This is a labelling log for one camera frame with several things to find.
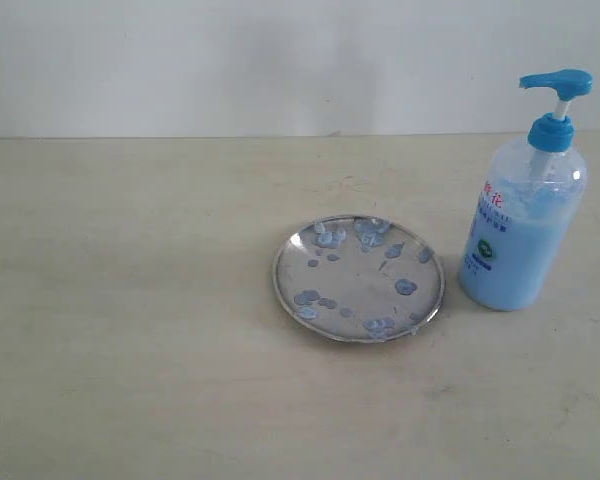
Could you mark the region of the blue pump soap bottle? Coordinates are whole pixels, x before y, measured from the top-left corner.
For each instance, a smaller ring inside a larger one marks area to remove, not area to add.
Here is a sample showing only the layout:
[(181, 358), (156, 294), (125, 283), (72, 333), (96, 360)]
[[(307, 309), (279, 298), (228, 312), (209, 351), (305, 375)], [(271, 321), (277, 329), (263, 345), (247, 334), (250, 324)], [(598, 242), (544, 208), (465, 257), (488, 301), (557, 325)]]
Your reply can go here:
[(573, 147), (570, 103), (589, 94), (593, 76), (579, 69), (520, 78), (523, 89), (548, 88), (553, 111), (494, 154), (480, 191), (458, 280), (476, 303), (497, 311), (529, 307), (539, 295), (587, 186), (584, 157)]

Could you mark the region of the round metal plate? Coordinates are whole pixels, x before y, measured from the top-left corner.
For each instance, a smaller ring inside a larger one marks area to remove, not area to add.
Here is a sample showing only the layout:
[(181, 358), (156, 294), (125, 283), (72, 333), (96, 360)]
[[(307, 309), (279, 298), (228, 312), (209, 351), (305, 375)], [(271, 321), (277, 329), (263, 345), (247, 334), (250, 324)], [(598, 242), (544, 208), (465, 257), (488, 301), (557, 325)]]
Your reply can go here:
[(417, 234), (368, 215), (317, 219), (291, 234), (272, 265), (284, 310), (300, 325), (344, 343), (414, 335), (438, 313), (446, 278)]

